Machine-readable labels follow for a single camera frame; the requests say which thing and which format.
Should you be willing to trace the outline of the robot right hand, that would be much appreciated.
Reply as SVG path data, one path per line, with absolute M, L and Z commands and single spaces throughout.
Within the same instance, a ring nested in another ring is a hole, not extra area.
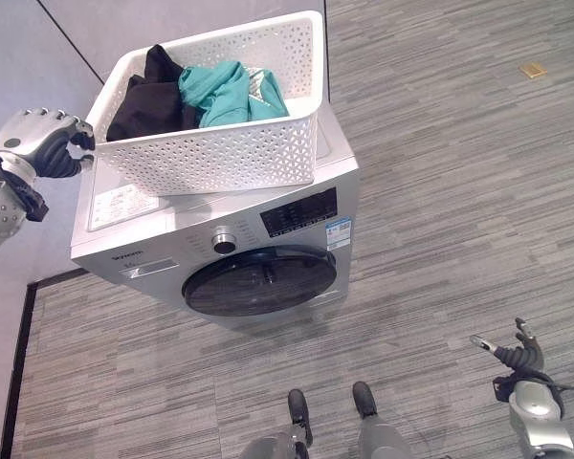
M 496 345 L 479 335 L 471 335 L 470 342 L 492 354 L 508 368 L 542 371 L 544 369 L 544 356 L 535 334 L 525 319 L 516 317 L 515 323 L 518 329 L 516 338 L 519 341 L 519 345 L 516 347 Z

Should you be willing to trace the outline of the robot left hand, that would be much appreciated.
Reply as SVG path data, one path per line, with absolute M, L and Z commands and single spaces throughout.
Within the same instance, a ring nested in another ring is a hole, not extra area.
M 94 149 L 92 125 L 62 110 L 21 110 L 0 129 L 0 158 L 21 160 L 38 177 L 76 176 L 92 166 Z

